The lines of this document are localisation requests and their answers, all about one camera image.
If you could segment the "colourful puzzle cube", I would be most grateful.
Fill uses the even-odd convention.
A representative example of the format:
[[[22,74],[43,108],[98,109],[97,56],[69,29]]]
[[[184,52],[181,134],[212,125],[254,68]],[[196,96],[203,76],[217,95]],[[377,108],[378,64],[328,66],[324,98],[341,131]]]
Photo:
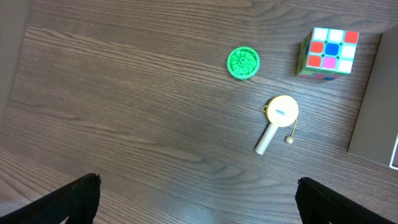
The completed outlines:
[[[314,27],[300,44],[296,76],[335,80],[351,74],[360,33]]]

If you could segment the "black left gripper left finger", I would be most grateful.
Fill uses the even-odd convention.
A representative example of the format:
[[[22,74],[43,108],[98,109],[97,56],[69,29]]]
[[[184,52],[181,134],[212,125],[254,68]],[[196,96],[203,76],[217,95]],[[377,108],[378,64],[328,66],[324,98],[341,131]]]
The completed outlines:
[[[1,223],[92,224],[100,204],[100,176],[86,174],[1,217]]]

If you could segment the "yellow wooden rattle drum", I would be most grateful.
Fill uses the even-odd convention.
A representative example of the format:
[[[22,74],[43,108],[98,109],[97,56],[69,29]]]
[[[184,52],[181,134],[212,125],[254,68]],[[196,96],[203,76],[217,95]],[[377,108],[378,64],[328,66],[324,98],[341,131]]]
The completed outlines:
[[[270,99],[268,103],[262,107],[262,111],[264,112],[269,124],[254,151],[259,155],[263,155],[277,130],[294,124],[290,136],[285,138],[285,142],[287,144],[292,144],[294,142],[294,131],[299,115],[298,103],[291,96],[280,95]]]

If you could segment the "green round plastic toy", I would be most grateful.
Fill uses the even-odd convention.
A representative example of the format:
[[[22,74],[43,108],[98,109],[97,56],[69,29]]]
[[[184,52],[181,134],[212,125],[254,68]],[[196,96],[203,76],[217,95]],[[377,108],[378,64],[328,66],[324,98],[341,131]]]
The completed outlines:
[[[254,49],[238,47],[229,54],[226,66],[233,78],[247,80],[258,72],[260,58]]]

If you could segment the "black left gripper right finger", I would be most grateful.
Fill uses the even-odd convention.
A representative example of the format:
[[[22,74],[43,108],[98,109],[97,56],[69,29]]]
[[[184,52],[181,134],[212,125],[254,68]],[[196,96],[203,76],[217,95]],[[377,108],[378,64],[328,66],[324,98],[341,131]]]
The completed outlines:
[[[298,180],[295,201],[303,224],[394,224],[309,177]]]

